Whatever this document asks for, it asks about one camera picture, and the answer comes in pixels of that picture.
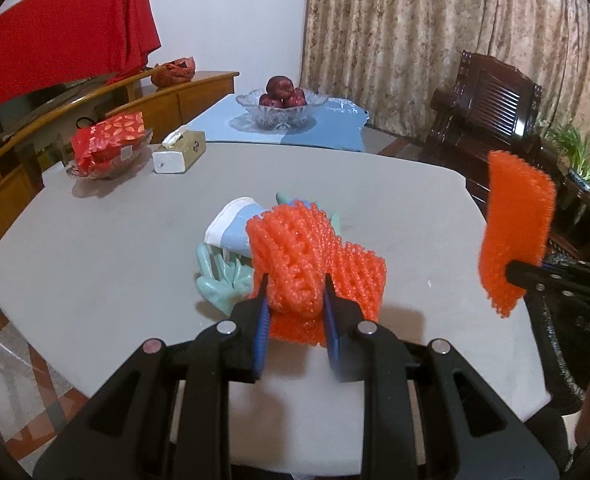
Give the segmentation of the glass fruit bowl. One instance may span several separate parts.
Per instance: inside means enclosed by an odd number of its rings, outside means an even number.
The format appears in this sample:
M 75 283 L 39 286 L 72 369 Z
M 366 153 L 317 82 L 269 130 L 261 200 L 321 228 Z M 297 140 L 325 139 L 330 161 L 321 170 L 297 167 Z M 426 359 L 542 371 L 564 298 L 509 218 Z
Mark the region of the glass fruit bowl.
M 246 113 L 261 129 L 293 129 L 304 128 L 312 123 L 316 113 L 324 107 L 330 98 L 327 94 L 317 94 L 311 90 L 304 90 L 307 104 L 300 107 L 276 108 L 261 106 L 259 98 L 262 95 L 260 89 L 252 90 L 246 94 L 237 94 L 235 101 L 246 110 Z

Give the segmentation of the beige patterned curtain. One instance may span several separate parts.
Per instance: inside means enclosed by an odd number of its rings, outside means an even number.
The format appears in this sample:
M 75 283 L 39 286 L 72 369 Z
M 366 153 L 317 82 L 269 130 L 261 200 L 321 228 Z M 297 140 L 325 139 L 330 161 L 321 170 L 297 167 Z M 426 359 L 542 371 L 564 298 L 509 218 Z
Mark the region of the beige patterned curtain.
M 590 133 L 588 0 L 308 0 L 301 82 L 421 138 L 432 92 L 452 87 L 466 51 L 540 84 L 542 122 Z

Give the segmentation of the orange foam net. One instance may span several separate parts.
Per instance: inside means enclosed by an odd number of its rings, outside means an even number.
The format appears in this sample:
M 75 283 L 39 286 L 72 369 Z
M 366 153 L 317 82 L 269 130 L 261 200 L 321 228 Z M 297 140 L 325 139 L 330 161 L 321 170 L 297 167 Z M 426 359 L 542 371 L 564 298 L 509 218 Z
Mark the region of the orange foam net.
M 254 294 L 264 278 L 270 337 L 323 346 L 323 301 L 329 276 L 338 297 L 356 302 L 370 321 L 380 318 L 385 259 L 335 233 L 326 213 L 301 200 L 281 204 L 246 223 Z
M 510 152 L 490 152 L 488 168 L 487 226 L 478 274 L 493 309 L 507 318 L 525 291 L 508 282 L 506 266 L 513 260 L 542 263 L 556 188 L 548 174 Z

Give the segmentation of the black trash bin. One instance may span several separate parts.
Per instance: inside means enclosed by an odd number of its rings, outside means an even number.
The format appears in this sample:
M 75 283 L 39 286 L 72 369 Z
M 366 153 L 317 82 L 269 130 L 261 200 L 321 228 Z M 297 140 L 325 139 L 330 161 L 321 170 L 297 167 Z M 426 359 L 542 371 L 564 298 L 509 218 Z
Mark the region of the black trash bin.
M 554 258 L 544 263 L 547 262 L 578 261 Z M 575 413 L 590 382 L 590 351 L 570 339 L 554 318 L 556 300 L 551 292 L 526 290 L 526 306 L 552 407 L 564 415 Z

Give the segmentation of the orange red bag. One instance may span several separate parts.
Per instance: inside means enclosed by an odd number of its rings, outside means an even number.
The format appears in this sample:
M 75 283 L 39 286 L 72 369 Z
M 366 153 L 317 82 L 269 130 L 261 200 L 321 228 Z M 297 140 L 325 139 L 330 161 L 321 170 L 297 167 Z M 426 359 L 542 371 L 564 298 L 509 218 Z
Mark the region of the orange red bag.
M 157 88 L 168 88 L 176 84 L 190 82 L 196 73 L 194 58 L 178 58 L 165 63 L 150 77 L 152 84 Z

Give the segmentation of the wooden tv cabinet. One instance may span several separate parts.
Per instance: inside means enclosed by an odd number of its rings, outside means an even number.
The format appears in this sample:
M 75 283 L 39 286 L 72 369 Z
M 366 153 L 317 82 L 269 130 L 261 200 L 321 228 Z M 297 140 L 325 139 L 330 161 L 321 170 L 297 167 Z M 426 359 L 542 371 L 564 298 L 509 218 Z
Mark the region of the wooden tv cabinet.
M 40 106 L 19 127 L 0 139 L 0 240 L 43 188 L 42 171 L 51 162 L 67 162 L 69 138 L 91 122 L 140 112 L 153 139 L 186 124 L 235 91 L 237 72 L 199 70 L 193 79 L 157 88 L 150 78 L 158 67 L 109 84 L 105 76 L 83 81 Z M 0 320 L 4 314 L 0 309 Z

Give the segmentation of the glass plate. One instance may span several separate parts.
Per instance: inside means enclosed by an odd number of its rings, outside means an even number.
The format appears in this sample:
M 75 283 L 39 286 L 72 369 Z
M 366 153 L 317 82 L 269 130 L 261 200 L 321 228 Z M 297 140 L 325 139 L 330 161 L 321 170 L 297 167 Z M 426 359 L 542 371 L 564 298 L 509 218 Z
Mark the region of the glass plate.
M 67 165 L 66 174 L 81 180 L 115 180 L 150 154 L 148 146 L 152 136 L 153 130 L 147 129 L 139 139 L 95 152 L 82 162 L 74 159 Z

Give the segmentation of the tissue box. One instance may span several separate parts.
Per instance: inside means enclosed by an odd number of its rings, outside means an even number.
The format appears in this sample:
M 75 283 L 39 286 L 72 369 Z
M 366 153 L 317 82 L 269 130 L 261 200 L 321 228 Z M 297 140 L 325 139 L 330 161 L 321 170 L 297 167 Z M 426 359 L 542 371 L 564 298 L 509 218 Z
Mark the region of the tissue box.
M 205 152 L 205 133 L 181 127 L 169 133 L 153 151 L 154 171 L 156 174 L 184 174 Z

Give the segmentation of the red cloth cover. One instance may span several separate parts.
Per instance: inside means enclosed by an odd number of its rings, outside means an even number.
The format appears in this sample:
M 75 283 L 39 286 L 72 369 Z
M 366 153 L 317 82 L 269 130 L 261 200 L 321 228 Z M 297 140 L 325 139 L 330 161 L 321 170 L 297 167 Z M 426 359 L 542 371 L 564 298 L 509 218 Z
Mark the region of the red cloth cover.
M 150 0 L 24 0 L 0 15 L 0 105 L 74 80 L 130 77 L 159 46 Z

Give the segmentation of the red snack bag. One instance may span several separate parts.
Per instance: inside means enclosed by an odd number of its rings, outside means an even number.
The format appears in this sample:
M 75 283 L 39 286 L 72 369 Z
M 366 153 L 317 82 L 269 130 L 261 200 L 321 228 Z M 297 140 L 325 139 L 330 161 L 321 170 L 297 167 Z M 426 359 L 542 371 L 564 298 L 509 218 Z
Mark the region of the red snack bag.
M 145 128 L 141 112 L 109 117 L 95 125 L 78 129 L 70 139 L 74 159 L 82 162 L 95 152 L 116 148 L 129 141 L 139 139 Z

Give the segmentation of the red apples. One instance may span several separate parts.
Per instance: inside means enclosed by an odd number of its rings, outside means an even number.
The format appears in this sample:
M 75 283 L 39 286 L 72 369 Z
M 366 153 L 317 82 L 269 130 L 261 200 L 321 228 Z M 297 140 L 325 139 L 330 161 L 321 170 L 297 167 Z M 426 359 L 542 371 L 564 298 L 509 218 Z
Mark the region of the red apples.
M 261 106 L 292 108 L 307 104 L 304 90 L 295 87 L 286 76 L 273 76 L 266 84 L 266 92 L 259 98 Z

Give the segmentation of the green potted plant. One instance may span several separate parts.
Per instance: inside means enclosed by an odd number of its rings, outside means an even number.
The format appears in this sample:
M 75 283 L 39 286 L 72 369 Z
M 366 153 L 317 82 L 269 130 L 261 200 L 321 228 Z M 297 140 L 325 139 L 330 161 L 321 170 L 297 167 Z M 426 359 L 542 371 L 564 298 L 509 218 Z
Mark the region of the green potted plant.
M 571 120 L 553 122 L 543 137 L 554 144 L 566 166 L 590 185 L 590 131 L 582 133 Z

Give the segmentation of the blue white paper cup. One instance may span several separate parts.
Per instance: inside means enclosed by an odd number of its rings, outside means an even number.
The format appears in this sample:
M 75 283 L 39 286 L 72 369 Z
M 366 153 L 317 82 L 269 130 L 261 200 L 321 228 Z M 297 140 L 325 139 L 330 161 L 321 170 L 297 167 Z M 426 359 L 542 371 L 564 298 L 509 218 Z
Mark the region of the blue white paper cup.
M 226 204 L 211 221 L 204 235 L 204 243 L 235 255 L 250 258 L 247 222 L 260 217 L 266 208 L 250 197 L 240 197 Z

